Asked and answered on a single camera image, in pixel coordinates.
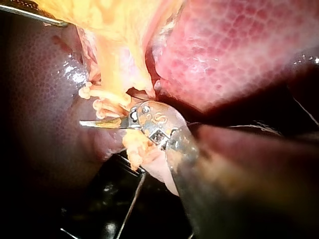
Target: reddish organ surface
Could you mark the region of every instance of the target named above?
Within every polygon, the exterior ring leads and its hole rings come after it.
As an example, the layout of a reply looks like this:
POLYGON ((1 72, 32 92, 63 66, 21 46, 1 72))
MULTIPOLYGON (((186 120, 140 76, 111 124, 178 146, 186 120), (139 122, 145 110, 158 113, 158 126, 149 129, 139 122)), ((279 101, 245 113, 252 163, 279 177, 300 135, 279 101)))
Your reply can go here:
POLYGON ((205 112, 278 84, 317 46, 318 16, 316 0, 189 0, 155 52, 159 92, 205 112))
POLYGON ((65 190, 72 196, 71 189, 85 188, 101 162, 123 149, 118 131, 79 124, 95 118, 92 101, 78 96, 88 76, 80 51, 75 27, 45 27, 16 17, 4 53, 6 115, 24 150, 24 172, 32 185, 51 194, 65 190))

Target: metal screw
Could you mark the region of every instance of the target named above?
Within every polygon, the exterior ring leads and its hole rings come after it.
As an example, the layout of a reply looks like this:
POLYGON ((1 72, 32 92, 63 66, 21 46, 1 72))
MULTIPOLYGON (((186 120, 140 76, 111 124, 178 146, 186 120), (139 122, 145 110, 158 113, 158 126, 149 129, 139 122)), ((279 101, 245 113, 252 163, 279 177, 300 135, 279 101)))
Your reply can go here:
POLYGON ((143 109, 142 109, 142 112, 144 113, 144 114, 147 114, 148 112, 150 112, 150 107, 148 107, 148 106, 144 106, 143 107, 143 109))

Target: shiny metal surface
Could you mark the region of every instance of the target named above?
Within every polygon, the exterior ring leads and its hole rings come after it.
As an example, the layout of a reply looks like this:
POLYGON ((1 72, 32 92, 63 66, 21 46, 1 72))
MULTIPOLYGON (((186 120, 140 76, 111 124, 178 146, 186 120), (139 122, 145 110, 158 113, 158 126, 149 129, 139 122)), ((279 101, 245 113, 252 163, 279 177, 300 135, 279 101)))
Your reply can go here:
POLYGON ((163 149, 173 131, 186 125, 175 108, 161 102, 142 103, 137 109, 137 116, 144 135, 163 149))
POLYGON ((0 10, 26 16, 58 27, 66 27, 68 23, 57 20, 50 14, 38 9, 37 4, 28 0, 0 0, 0 10))

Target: clip applier jaw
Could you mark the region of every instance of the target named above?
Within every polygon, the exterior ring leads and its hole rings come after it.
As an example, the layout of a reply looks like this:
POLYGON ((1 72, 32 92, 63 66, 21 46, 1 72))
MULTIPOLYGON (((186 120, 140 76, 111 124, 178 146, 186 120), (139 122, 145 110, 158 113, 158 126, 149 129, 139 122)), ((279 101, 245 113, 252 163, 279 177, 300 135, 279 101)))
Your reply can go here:
POLYGON ((82 126, 139 129, 155 143, 165 150, 174 131, 186 125, 183 116, 172 106, 156 101, 144 101, 135 104, 128 116, 97 121, 80 121, 82 126))

